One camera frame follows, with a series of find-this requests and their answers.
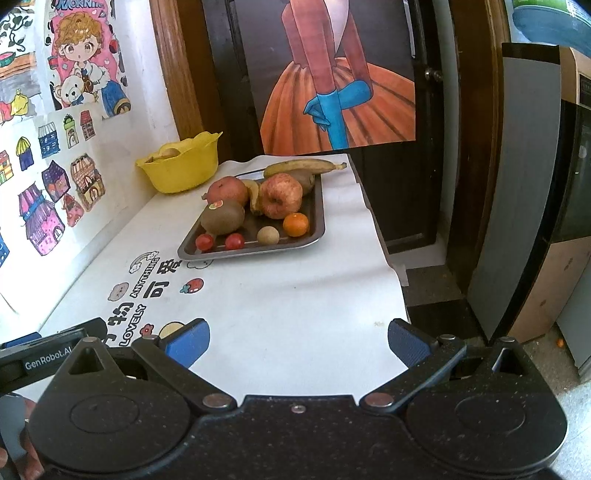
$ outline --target orange dress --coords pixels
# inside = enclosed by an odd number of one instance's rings
[[[328,133],[304,114],[318,93],[342,90],[363,80],[367,102],[343,110],[349,148],[415,140],[414,82],[368,64],[353,16],[342,39],[346,58],[336,57],[330,17],[323,0],[291,0],[282,16],[293,54],[275,85],[261,124],[268,155],[301,155],[332,150]]]

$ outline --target water bottle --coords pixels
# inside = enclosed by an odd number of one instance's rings
[[[591,57],[591,15],[574,0],[513,0],[513,22],[535,43],[573,47]]]

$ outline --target cartoon blonde hair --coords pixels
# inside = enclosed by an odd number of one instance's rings
[[[98,20],[95,20],[86,12],[78,12],[64,17],[59,25],[53,46],[60,53],[60,47],[76,45],[87,38],[96,37],[99,47],[103,44],[103,28]]]

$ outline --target table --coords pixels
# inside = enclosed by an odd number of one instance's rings
[[[321,158],[351,165],[347,155]],[[213,181],[277,161],[228,161],[196,190],[156,195],[74,283],[40,333],[100,316],[113,318],[109,333],[116,339],[108,345],[126,345],[126,331],[133,341],[140,332],[202,317],[211,343],[191,370],[238,403],[247,394],[352,394],[359,401],[404,372],[387,339],[390,321],[407,319],[402,288],[351,168],[323,176],[326,233],[315,244],[210,264],[177,259]],[[203,288],[182,293],[198,278]],[[46,383],[23,394],[35,400]]]

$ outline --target orange skirt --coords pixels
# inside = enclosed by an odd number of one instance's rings
[[[374,84],[369,102],[343,111],[349,147],[365,147],[415,140],[414,82],[368,64]],[[333,68],[339,90],[355,80],[347,59],[336,59]],[[291,62],[275,85],[261,124],[268,155],[303,155],[332,150],[327,132],[305,115],[316,96],[310,69]]]

